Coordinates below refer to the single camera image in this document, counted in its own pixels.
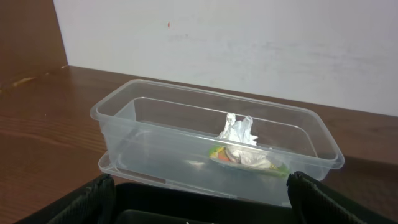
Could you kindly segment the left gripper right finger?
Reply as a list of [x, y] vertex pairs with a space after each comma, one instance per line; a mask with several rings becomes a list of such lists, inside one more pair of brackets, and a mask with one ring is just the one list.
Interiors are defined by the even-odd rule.
[[287, 193], [292, 210], [300, 223], [395, 223], [350, 200], [303, 172], [294, 172], [289, 175]]

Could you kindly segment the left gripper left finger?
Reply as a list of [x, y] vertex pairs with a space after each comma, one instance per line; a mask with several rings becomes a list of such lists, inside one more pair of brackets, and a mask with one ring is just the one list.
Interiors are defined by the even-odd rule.
[[116, 204], [114, 179], [102, 174], [17, 224], [109, 224]]

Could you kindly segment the white tissue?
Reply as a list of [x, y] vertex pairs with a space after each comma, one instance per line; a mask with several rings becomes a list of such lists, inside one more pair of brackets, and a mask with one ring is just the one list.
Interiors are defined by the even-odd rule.
[[[246, 116], [242, 121], [237, 121], [234, 113], [228, 113], [224, 130], [220, 132], [218, 137], [232, 142], [257, 146], [256, 140], [258, 137], [251, 134], [252, 124], [253, 120], [250, 116]], [[272, 165], [266, 156], [244, 151], [238, 146], [228, 148], [226, 155], [233, 162], [257, 169], [269, 169]]]

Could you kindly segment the yellow green snack wrapper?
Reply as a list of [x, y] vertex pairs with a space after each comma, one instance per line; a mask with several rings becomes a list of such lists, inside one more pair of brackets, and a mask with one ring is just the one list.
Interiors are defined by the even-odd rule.
[[264, 158], [259, 160], [259, 164], [246, 165], [241, 160], [235, 159], [229, 150], [225, 147], [216, 146], [209, 152], [209, 158], [224, 166], [233, 167], [236, 169], [246, 170], [250, 172], [257, 172], [276, 177], [286, 177], [290, 174], [289, 167], [283, 162], [277, 165], [273, 164], [270, 160]]

